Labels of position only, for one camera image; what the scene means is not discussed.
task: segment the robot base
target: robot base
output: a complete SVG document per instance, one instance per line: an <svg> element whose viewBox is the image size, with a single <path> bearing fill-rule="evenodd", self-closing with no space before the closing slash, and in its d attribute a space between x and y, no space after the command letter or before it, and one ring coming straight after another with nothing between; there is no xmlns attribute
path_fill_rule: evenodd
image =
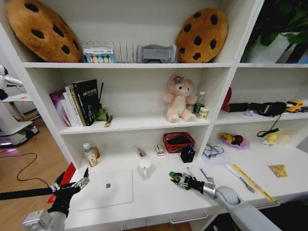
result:
<svg viewBox="0 0 308 231"><path fill-rule="evenodd" d="M30 125L18 133L0 137L0 148L17 147L26 143L39 132L36 126Z"/></svg>

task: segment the book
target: book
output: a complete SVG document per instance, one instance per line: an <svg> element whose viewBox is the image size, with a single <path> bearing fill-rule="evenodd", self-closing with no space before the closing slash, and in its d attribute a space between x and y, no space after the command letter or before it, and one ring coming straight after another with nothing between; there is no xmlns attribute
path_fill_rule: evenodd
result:
<svg viewBox="0 0 308 231"><path fill-rule="evenodd" d="M78 101L77 101L77 98L76 98L76 95L75 95L75 92L74 92L74 86L73 85L66 86L65 90L66 90L67 96L68 96L68 98L71 102L71 105L73 107L73 110L74 110L74 113L76 115L79 126L80 127L85 126L86 123L83 124L82 121L81 121L81 118L80 118L80 116L82 117L82 113L80 111L80 114L79 114L78 109L77 109L77 106L79 107L79 105L78 105Z"/></svg>
<svg viewBox="0 0 308 231"><path fill-rule="evenodd" d="M63 92L64 92L64 90L59 90L59 91L56 91L56 92L50 94L49 96L50 96L50 98L53 102L54 107L56 108L56 111L57 111L57 113L60 117L60 120L61 120L62 124L64 125L64 127L70 127L71 124L68 120L68 117L65 113L65 110L64 110L62 102L61 102L61 100L65 100L64 96L63 96Z"/></svg>
<svg viewBox="0 0 308 231"><path fill-rule="evenodd" d="M79 123L77 121L76 115L74 113L73 107L71 105L71 102L68 98L66 91L63 92L63 96L64 96L65 101L61 100L61 103L68 117L69 122L71 123L72 127L79 127Z"/></svg>
<svg viewBox="0 0 308 231"><path fill-rule="evenodd" d="M83 80L73 83L83 118L87 126L94 123L94 106L98 103L97 80Z"/></svg>

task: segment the bottle cap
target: bottle cap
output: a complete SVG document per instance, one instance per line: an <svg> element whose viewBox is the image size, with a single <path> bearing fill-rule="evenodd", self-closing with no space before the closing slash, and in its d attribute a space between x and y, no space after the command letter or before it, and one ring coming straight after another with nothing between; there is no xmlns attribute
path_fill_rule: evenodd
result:
<svg viewBox="0 0 308 231"><path fill-rule="evenodd" d="M85 150L89 149L89 148L90 148L90 144L89 144L89 143L84 143L84 144L83 144L83 148L84 148Z"/></svg>

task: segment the white cup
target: white cup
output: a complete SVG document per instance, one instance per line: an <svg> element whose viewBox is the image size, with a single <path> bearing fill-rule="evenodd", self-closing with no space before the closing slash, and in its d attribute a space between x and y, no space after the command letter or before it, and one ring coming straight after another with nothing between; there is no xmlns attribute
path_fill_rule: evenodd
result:
<svg viewBox="0 0 308 231"><path fill-rule="evenodd" d="M150 176L150 170L151 170L151 162L148 159L142 159L139 162L139 169L141 171L141 175L143 178L148 178Z"/></svg>

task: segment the potted plant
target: potted plant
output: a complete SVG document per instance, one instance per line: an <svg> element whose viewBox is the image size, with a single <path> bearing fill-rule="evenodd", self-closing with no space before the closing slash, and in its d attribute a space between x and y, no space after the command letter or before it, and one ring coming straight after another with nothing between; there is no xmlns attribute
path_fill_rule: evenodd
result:
<svg viewBox="0 0 308 231"><path fill-rule="evenodd" d="M307 0L265 0L246 47L248 63L275 63L294 44L308 43Z"/></svg>

